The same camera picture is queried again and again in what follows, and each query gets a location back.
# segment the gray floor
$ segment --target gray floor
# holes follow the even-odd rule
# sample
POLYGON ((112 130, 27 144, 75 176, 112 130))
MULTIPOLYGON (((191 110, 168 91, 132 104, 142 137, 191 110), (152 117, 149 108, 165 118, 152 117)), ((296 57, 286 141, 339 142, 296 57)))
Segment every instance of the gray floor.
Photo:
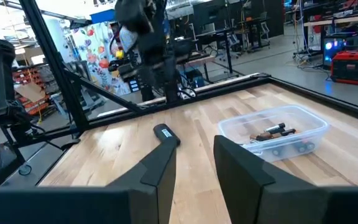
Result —
MULTIPOLYGON (((270 49, 264 48, 252 54, 244 54, 239 59, 233 59, 233 69, 243 74, 254 72, 269 73, 282 80, 358 105, 357 85, 328 82, 325 80, 327 73, 319 70, 304 71, 295 66, 292 59, 292 53, 295 51, 293 34, 293 29, 286 27, 285 35, 271 39, 270 49)), ((219 60, 216 62, 227 65, 226 62, 219 60)), ((209 63, 207 68, 211 79, 227 77, 227 74, 223 74, 227 72, 227 69, 215 63, 209 63)), ((139 92, 127 95, 125 98, 136 103, 139 103, 141 99, 139 92)), ((88 117, 94 118, 100 113, 118 108, 120 108, 119 105, 107 101, 104 106, 94 110, 88 117)), ((58 113, 55 113, 45 119, 41 126, 46 130, 50 130, 62 126, 62 124, 66 124, 67 122, 68 121, 64 120, 58 113)), ((54 139, 52 142, 61 145, 69 141, 70 138, 70 136, 66 136, 64 138, 54 139)), ((5 138, 0 130, 0 142, 3 141, 5 141, 5 138)), ((21 149, 21 152, 24 157, 29 160, 29 164, 33 168, 32 173, 28 176, 21 176, 15 173, 6 182, 7 185, 34 185, 62 154, 59 149, 44 143, 24 147, 21 149)))

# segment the red portable power station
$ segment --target red portable power station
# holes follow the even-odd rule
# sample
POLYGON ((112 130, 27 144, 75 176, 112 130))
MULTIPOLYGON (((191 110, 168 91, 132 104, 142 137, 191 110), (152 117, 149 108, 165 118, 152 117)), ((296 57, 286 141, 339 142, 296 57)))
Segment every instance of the red portable power station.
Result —
POLYGON ((346 46, 333 58, 331 79, 334 82, 358 85, 358 50, 349 50, 358 46, 346 46))

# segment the metal frame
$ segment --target metal frame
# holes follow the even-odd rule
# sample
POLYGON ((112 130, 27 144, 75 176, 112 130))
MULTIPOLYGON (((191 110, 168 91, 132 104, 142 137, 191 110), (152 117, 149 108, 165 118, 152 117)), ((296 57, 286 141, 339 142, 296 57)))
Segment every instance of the metal frame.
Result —
MULTIPOLYGON (((197 90, 198 96, 189 100, 176 101, 173 103, 166 103, 164 100, 160 100, 154 103, 143 104, 142 106, 128 102, 112 93, 94 85, 88 80, 82 78, 81 76, 70 72, 66 69, 62 63, 61 57, 57 54, 57 49, 53 43, 53 40, 49 34, 47 26, 45 25, 44 20, 42 19, 41 13, 35 3, 35 0, 20 0, 22 8, 34 30, 34 33, 37 37, 37 40, 44 52, 44 55, 50 65, 50 68, 55 76, 55 79, 59 85, 62 95, 67 104, 67 108, 71 115, 75 125, 65 126, 52 131, 47 131, 45 136, 39 139, 34 139, 33 141, 26 142, 25 144, 18 144, 13 142, 12 139, 8 139, 9 142, 14 146, 14 150, 18 151, 19 147, 28 146, 42 141, 48 141, 51 139, 59 138, 62 136, 79 133, 83 131, 102 127, 105 125, 117 123, 120 121, 125 121, 128 119, 136 118, 139 116, 156 113, 158 111, 167 110, 177 106, 186 105, 188 103, 194 103, 201 100, 206 100, 215 96, 225 95, 234 91, 245 90, 247 88, 252 88, 255 86, 263 85, 266 83, 274 83, 284 88, 291 89, 291 91, 296 91, 306 97, 312 98, 314 100, 319 100, 320 102, 333 106, 337 109, 343 110, 353 116, 358 117, 358 106, 341 101, 330 96, 323 95, 321 93, 311 91, 307 88, 303 88, 298 85, 294 85, 277 78, 273 78, 268 74, 258 73, 250 77, 239 78, 227 83, 218 83, 212 84, 208 88, 199 88, 197 90), (110 100, 122 105, 127 108, 126 110, 121 110, 107 116, 102 116, 99 118, 88 120, 85 116, 80 102, 74 94, 73 85, 83 85, 90 90, 95 91, 96 93, 109 98, 110 100)), ((9 167, 7 167, 3 172, 0 173, 0 184, 6 177, 8 177, 12 172, 14 172, 20 165, 25 161, 23 159, 15 160, 9 167)), ((53 169, 53 166, 49 168, 47 173, 53 169)))

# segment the computer monitor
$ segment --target computer monitor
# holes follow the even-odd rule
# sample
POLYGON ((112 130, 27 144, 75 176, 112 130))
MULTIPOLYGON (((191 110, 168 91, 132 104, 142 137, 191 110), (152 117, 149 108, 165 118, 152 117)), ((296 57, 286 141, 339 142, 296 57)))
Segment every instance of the computer monitor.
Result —
POLYGON ((212 0, 193 5, 194 25, 196 29, 227 19, 225 0, 212 0))

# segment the clear plastic container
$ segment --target clear plastic container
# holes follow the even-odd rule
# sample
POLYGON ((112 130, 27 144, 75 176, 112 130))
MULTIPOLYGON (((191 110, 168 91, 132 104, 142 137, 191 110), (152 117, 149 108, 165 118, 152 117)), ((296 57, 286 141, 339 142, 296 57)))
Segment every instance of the clear plastic container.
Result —
POLYGON ((313 152, 328 128, 325 120, 296 105, 281 106, 219 122, 219 130, 223 136, 268 162, 313 152), (296 129, 296 133, 251 143, 251 134, 259 135, 264 129, 280 123, 285 123, 285 130, 296 129))

